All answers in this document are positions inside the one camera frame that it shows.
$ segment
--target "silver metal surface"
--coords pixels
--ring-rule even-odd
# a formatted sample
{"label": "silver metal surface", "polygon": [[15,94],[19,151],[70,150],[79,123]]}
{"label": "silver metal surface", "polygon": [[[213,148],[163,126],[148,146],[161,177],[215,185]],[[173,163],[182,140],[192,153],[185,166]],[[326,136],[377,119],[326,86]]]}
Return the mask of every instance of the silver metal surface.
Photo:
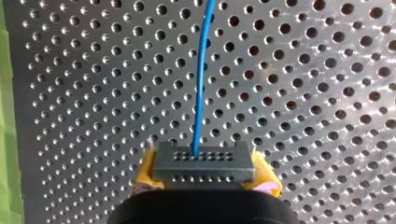
{"label": "silver metal surface", "polygon": [[[26,223],[105,223],[191,142],[205,1],[4,1]],[[218,1],[203,146],[257,146],[301,223],[395,223],[394,0]]]}
{"label": "silver metal surface", "polygon": [[152,175],[166,189],[242,188],[254,179],[254,166],[247,143],[233,147],[200,147],[197,157],[191,147],[172,147],[170,142],[158,145]]}

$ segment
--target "black object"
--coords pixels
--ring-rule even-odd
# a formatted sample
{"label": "black object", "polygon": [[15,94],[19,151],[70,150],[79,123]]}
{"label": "black object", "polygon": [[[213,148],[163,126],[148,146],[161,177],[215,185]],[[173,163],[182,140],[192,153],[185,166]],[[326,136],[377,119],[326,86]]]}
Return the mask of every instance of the black object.
{"label": "black object", "polygon": [[233,147],[199,147],[197,157],[191,147],[174,147],[161,142],[155,155],[152,175],[166,189],[242,189],[254,179],[254,165],[246,142]]}
{"label": "black object", "polygon": [[123,202],[108,224],[298,224],[291,209],[253,190],[154,190]]}

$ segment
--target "blue cable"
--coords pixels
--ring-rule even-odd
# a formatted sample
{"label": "blue cable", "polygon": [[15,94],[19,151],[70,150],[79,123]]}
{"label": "blue cable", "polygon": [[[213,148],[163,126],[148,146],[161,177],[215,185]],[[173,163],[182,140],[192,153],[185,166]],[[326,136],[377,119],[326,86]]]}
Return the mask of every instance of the blue cable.
{"label": "blue cable", "polygon": [[192,154],[198,156],[198,146],[202,125],[202,111],[204,98],[204,67],[206,55],[206,42],[209,34],[210,21],[212,19],[213,10],[216,0],[207,0],[204,24],[202,25],[201,39],[198,50],[198,69],[197,69],[197,95],[195,108],[194,137],[192,140]]}

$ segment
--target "perforated metal sheet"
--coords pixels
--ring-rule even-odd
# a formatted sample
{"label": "perforated metal sheet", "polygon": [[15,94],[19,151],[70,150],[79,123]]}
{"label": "perforated metal sheet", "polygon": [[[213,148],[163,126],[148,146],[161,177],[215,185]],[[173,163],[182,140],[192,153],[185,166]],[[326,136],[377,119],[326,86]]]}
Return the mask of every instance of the perforated metal sheet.
{"label": "perforated metal sheet", "polygon": [[[205,1],[5,1],[26,223],[105,223],[192,138]],[[301,223],[394,223],[394,0],[219,1],[202,142],[247,141]]]}

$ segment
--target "green panel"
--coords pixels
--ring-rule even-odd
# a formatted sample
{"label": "green panel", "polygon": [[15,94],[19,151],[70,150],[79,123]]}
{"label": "green panel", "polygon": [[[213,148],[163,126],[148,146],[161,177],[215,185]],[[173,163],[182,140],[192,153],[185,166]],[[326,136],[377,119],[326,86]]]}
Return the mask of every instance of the green panel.
{"label": "green panel", "polygon": [[21,224],[21,176],[12,93],[8,34],[0,0],[0,224]]}

